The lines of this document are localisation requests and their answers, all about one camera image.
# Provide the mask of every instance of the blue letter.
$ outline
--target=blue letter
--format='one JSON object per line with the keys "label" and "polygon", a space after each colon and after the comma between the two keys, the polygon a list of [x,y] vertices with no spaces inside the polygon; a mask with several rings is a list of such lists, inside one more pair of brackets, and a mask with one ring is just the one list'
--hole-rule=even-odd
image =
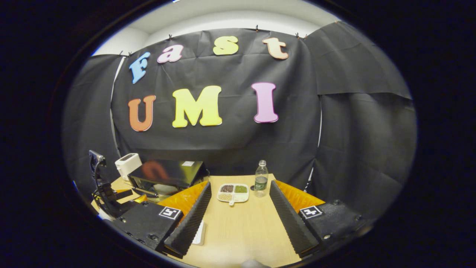
{"label": "blue letter", "polygon": [[133,84],[139,81],[139,79],[146,74],[146,71],[143,71],[142,68],[147,67],[147,60],[145,58],[148,58],[149,56],[150,52],[146,52],[129,66],[129,69],[132,70],[132,77],[134,78],[132,79]]}

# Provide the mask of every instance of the table surface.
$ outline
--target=table surface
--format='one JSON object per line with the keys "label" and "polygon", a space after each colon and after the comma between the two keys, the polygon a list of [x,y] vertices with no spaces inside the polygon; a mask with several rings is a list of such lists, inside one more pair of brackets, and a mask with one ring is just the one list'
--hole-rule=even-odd
{"label": "table surface", "polygon": [[[203,268],[240,268],[241,263],[250,259],[271,267],[300,261],[269,197],[269,186],[274,179],[269,174],[264,197],[256,197],[250,191],[248,201],[230,206],[217,199],[219,187],[226,183],[252,186],[255,176],[210,176],[212,197],[203,216],[206,225],[204,244],[190,245],[183,259],[169,257]],[[130,188],[122,178],[111,185],[115,190]],[[134,194],[118,201],[123,203],[138,196]]]}

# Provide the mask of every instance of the bottle label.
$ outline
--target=bottle label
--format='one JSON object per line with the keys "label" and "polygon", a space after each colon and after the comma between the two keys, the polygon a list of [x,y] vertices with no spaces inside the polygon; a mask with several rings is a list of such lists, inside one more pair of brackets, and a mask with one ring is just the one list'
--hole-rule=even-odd
{"label": "bottle label", "polygon": [[263,191],[266,189],[268,179],[265,177],[257,177],[255,180],[255,191]]}

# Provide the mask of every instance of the water bottle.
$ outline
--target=water bottle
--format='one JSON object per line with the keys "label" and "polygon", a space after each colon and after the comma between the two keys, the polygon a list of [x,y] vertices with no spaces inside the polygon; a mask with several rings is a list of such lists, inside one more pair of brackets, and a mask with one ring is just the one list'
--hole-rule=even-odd
{"label": "water bottle", "polygon": [[266,168],[266,161],[260,160],[258,169],[255,173],[255,196],[263,197],[266,195],[265,189],[268,183],[268,169]]}

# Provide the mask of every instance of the white ceiling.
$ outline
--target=white ceiling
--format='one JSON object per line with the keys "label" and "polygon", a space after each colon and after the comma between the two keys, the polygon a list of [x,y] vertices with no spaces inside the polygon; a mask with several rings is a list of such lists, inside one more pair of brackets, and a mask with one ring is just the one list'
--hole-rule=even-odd
{"label": "white ceiling", "polygon": [[163,5],[131,23],[128,27],[153,34],[181,21],[209,13],[253,10],[299,18],[319,27],[339,18],[302,0],[179,0]]}

